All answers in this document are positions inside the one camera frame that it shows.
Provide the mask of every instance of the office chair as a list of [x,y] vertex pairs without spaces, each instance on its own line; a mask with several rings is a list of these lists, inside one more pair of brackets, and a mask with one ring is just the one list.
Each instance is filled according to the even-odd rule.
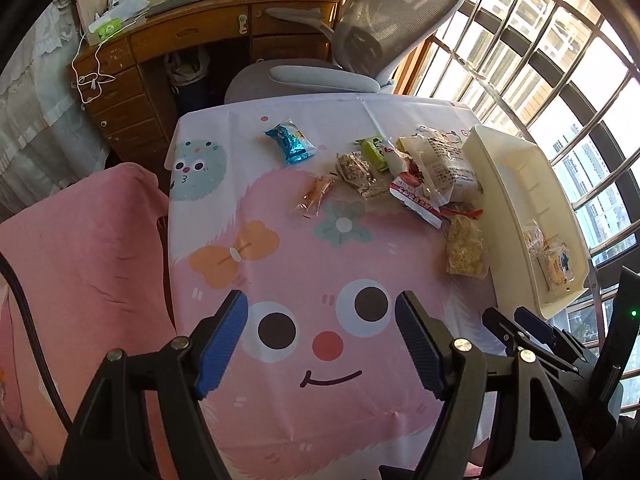
[[393,91],[404,57],[433,34],[464,0],[353,0],[335,31],[312,10],[271,8],[270,16],[305,23],[332,44],[334,63],[275,59],[249,65],[231,82],[225,104],[320,92]]

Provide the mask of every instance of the red dot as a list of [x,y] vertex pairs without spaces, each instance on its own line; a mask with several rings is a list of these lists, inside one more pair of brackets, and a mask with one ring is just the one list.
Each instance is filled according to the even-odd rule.
[[311,348],[316,357],[322,361],[333,361],[342,354],[344,343],[335,332],[321,332],[315,338]]

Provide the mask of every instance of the white flower center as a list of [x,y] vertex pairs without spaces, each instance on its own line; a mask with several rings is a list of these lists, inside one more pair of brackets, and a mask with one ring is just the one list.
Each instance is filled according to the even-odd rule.
[[353,223],[348,218],[341,216],[335,221],[335,228],[341,233],[348,233],[353,229]]
[[231,254],[231,257],[238,263],[240,263],[242,261],[242,257],[240,256],[240,253],[238,251],[236,251],[233,247],[231,247],[229,249],[229,253]]

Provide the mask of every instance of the cartoon face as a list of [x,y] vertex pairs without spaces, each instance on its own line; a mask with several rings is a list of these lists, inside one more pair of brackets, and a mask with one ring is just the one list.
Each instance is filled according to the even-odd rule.
[[172,267],[179,333],[213,314],[229,290],[247,294],[240,342],[201,407],[216,445],[250,478],[311,474],[426,430],[440,413],[394,302],[412,290],[442,318],[442,234],[392,198],[377,210],[347,186],[332,190],[317,218],[304,218],[292,209],[312,182],[293,168],[263,176],[228,229]]
[[198,200],[213,192],[226,171],[222,146],[210,140],[188,140],[175,147],[171,200]]

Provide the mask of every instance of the chair armrest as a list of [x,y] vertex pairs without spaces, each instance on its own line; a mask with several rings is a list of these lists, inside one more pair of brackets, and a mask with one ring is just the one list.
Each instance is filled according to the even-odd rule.
[[270,70],[270,75],[275,82],[315,92],[380,92],[375,79],[333,68],[279,65]]
[[272,18],[286,22],[304,23],[322,32],[329,41],[334,39],[334,30],[322,21],[320,9],[291,9],[289,7],[270,7],[266,13]]

